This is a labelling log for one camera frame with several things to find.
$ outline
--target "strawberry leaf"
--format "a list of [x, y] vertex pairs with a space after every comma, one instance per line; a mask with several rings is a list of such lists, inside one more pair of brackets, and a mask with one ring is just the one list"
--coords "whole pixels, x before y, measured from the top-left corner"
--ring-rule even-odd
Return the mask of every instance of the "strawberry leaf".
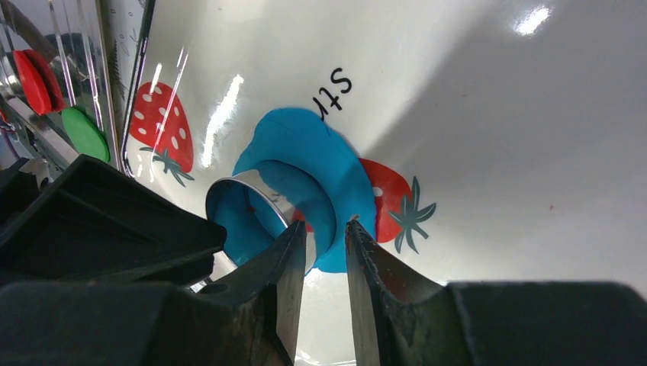
[[416, 250], [416, 246], [414, 245], [414, 237], [411, 235], [411, 230], [407, 230], [406, 233], [407, 236], [407, 244], [409, 245], [409, 248], [413, 249], [416, 254], [419, 254], [418, 251]]
[[420, 183], [418, 178], [414, 177], [414, 181], [411, 184], [411, 196], [405, 194], [402, 197], [400, 202], [400, 209], [402, 212], [389, 212], [389, 215], [393, 220], [400, 225], [402, 230], [395, 238], [395, 248], [400, 252], [402, 249], [402, 242], [406, 238], [407, 245], [414, 252], [418, 253], [416, 244], [414, 242], [413, 231], [419, 233], [424, 239], [428, 239], [429, 235], [418, 226], [418, 223], [422, 223], [428, 220], [434, 212], [436, 212], [436, 203], [433, 203], [422, 210], [418, 210], [420, 204]]
[[414, 183], [411, 185], [411, 200], [414, 203], [413, 210], [418, 210], [418, 204], [420, 203], [420, 184], [418, 184], [418, 178], [414, 176]]
[[423, 239], [429, 239], [429, 234], [427, 234], [424, 230], [422, 230], [422, 228], [421, 228], [420, 226], [418, 226], [418, 224], [417, 224], [417, 223], [415, 223], [415, 224], [411, 227], [411, 229], [412, 229], [412, 230], [416, 230], [416, 231], [420, 234], [420, 236], [422, 236], [422, 237], [423, 237]]
[[396, 223], [398, 223], [398, 225], [402, 226], [402, 223], [403, 223], [404, 218], [403, 218], [399, 213], [395, 213], [395, 212], [393, 212], [393, 211], [389, 211], [389, 213], [388, 213], [388, 214], [391, 216], [391, 218], [392, 218]]
[[142, 147], [140, 151], [148, 151], [148, 152], [153, 152], [155, 155], [153, 155], [153, 158], [151, 159], [152, 162], [163, 162], [164, 163], [164, 169], [163, 172], [164, 174], [167, 174], [169, 171], [171, 172], [172, 177], [182, 186], [186, 187], [184, 184], [184, 181], [182, 180], [183, 178], [188, 180], [188, 181], [194, 181], [194, 178], [191, 177], [189, 174], [184, 173], [182, 171], [182, 167], [180, 164], [171, 159], [169, 156], [169, 150], [164, 149], [162, 154], [158, 154], [152, 147]]
[[418, 211], [416, 222], [422, 223], [423, 221], [427, 221], [433, 215], [434, 212], [436, 212], [436, 203], [430, 204], [424, 209]]
[[400, 201], [400, 212], [402, 212], [403, 215], [409, 211], [409, 205], [407, 204], [408, 201], [409, 197], [406, 194], [402, 196], [402, 201]]
[[402, 249], [402, 240], [404, 239], [404, 233], [399, 233], [398, 236], [395, 237], [395, 250], [400, 253], [400, 250]]

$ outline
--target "black plastic part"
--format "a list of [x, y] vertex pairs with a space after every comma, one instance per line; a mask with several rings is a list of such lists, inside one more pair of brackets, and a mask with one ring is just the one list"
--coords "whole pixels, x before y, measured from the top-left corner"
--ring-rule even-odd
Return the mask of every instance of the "black plastic part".
[[164, 284], [28, 282], [0, 292], [0, 364], [287, 365], [305, 227], [199, 294]]
[[226, 235], [222, 226], [80, 156], [0, 233], [0, 285], [21, 279], [187, 285], [211, 273]]
[[614, 283], [441, 287], [352, 221], [346, 260], [357, 364], [644, 365], [647, 304]]
[[0, 172], [0, 233], [40, 193], [36, 176], [20, 171], [28, 161], [20, 158], [10, 168]]

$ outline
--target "red cookie cutter handle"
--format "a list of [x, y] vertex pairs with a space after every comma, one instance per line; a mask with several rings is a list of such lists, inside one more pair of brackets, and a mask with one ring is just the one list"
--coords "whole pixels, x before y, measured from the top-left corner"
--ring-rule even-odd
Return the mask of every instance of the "red cookie cutter handle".
[[14, 61], [27, 102], [38, 115], [59, 112], [65, 108], [56, 76], [38, 52], [14, 51]]

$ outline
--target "red strawberry illustration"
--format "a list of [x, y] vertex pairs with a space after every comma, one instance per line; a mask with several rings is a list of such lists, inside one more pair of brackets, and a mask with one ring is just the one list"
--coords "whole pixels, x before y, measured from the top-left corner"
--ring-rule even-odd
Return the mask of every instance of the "red strawberry illustration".
[[424, 239], [429, 235], [418, 226], [428, 220], [436, 211], [436, 204], [418, 210], [420, 203], [420, 184], [414, 177], [409, 188], [407, 180], [397, 172], [372, 160], [359, 160], [375, 193], [375, 205], [378, 209], [377, 242], [385, 243], [395, 239], [395, 250], [400, 252], [404, 238], [414, 252], [418, 253], [411, 230], [417, 231]]
[[185, 187], [182, 179], [193, 180], [193, 142], [184, 108], [173, 88], [147, 82], [137, 90], [130, 134], [148, 145], [141, 151], [154, 153], [153, 162], [164, 163], [164, 173]]

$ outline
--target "black lettering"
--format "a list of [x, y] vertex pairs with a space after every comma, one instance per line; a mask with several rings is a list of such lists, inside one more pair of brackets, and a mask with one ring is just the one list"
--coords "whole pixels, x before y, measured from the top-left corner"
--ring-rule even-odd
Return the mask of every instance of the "black lettering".
[[337, 103], [337, 101], [340, 99], [340, 97], [337, 97], [337, 96], [333, 97], [330, 94], [330, 92], [326, 90], [326, 88], [319, 88], [319, 95], [321, 95], [321, 92], [324, 92], [324, 93], [326, 93], [326, 95], [328, 95], [328, 98], [330, 98], [330, 106], [331, 107], [335, 106], [335, 107], [337, 107], [338, 111], [342, 110], [342, 106], [339, 103]]
[[312, 98], [312, 100], [313, 100], [315, 103], [317, 103], [317, 106], [319, 107], [319, 118], [320, 118], [320, 119], [321, 119], [321, 121], [323, 122], [323, 121], [324, 121], [324, 116], [327, 116], [327, 115], [328, 115], [328, 111], [326, 111], [326, 108], [324, 108], [324, 106], [323, 106], [323, 105], [321, 105], [321, 103], [319, 102], [319, 100], [318, 100], [318, 99], [316, 99], [316, 98]]
[[332, 74], [330, 74], [330, 81], [333, 82], [333, 84], [340, 84], [342, 82], [345, 82], [348, 84], [348, 86], [342, 90], [342, 94], [346, 94], [347, 92], [350, 92], [350, 89], [352, 89], [352, 83], [350, 82], [350, 79], [348, 78], [340, 78], [340, 79], [335, 79], [335, 74], [338, 72], [342, 72], [342, 68], [338, 67], [336, 68]]

